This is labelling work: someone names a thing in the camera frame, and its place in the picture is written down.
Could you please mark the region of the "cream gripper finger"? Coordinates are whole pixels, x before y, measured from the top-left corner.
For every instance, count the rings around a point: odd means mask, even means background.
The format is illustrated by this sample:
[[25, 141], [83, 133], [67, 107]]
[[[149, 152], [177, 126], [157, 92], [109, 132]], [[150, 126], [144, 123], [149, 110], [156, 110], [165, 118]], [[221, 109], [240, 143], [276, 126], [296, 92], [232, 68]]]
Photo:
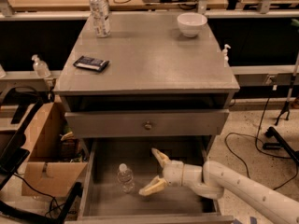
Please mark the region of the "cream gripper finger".
[[153, 148], [151, 152], [162, 168], [164, 168], [170, 162], [169, 157], [157, 148]]
[[168, 186], [167, 181], [164, 178], [155, 176], [147, 186], [139, 190], [139, 194], [142, 196], [150, 196], [151, 194], [162, 191]]

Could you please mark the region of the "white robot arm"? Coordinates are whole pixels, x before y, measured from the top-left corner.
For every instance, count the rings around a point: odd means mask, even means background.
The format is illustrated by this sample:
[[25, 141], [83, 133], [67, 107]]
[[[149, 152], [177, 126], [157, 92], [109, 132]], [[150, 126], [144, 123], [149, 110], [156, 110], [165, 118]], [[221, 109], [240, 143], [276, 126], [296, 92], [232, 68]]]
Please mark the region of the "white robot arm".
[[170, 160], [160, 150], [152, 154], [162, 167], [162, 177], [155, 176], [139, 191], [149, 196], [166, 187], [187, 187], [195, 194], [218, 200], [227, 189], [274, 224], [299, 224], [299, 202], [284, 196], [216, 161], [202, 166]]

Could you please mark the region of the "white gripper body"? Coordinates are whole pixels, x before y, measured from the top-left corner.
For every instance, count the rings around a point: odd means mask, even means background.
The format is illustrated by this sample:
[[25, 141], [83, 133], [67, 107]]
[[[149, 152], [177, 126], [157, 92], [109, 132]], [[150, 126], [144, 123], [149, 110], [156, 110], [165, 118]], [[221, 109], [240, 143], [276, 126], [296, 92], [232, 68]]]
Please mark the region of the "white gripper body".
[[202, 182], [202, 167], [182, 161], [168, 161], [163, 176], [169, 186], [193, 186]]

